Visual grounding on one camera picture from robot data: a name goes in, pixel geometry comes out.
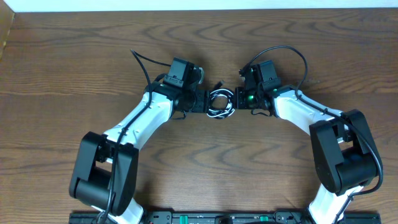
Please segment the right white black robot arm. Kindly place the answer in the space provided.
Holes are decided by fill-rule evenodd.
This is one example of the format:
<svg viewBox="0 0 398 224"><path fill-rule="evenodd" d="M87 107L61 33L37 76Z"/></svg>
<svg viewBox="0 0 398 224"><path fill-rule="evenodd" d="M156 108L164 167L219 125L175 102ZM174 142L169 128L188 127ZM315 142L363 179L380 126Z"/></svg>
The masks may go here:
<svg viewBox="0 0 398 224"><path fill-rule="evenodd" d="M237 87L238 109L260 109L265 116L291 122L310 136L320 188L305 221L338 223L356 196L377 191L383 181L382 161L363 113L328 108L293 86L264 82Z"/></svg>

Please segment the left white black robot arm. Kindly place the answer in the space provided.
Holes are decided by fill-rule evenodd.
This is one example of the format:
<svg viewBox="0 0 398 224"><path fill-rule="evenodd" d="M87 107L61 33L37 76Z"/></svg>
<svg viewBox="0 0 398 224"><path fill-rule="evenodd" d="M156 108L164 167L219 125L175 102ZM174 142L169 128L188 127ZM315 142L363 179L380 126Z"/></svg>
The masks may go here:
<svg viewBox="0 0 398 224"><path fill-rule="evenodd" d="M134 200L139 151L175 111L206 113L206 90L154 82L141 102L103 134L88 132L80 143L69 194L97 210L96 223L139 223L144 209Z"/></svg>

